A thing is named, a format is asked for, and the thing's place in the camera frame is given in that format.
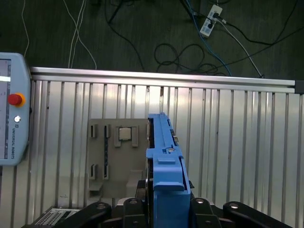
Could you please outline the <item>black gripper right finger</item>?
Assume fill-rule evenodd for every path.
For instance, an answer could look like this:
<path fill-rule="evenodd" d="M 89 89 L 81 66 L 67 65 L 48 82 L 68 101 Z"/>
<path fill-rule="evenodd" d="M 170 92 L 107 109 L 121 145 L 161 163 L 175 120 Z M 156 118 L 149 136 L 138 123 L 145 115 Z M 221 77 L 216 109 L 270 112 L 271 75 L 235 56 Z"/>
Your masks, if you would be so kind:
<path fill-rule="evenodd" d="M 289 226 L 246 204 L 227 202 L 220 209 L 207 199 L 190 202 L 191 228 L 288 228 Z"/>

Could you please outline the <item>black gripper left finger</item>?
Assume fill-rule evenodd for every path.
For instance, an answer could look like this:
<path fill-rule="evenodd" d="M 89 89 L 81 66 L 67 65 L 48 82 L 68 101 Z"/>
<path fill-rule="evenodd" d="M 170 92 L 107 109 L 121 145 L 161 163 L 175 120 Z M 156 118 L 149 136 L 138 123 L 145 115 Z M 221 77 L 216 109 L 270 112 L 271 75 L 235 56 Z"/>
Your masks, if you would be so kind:
<path fill-rule="evenodd" d="M 143 202 L 126 199 L 114 209 L 107 203 L 96 202 L 56 224 L 56 228 L 144 228 Z"/>

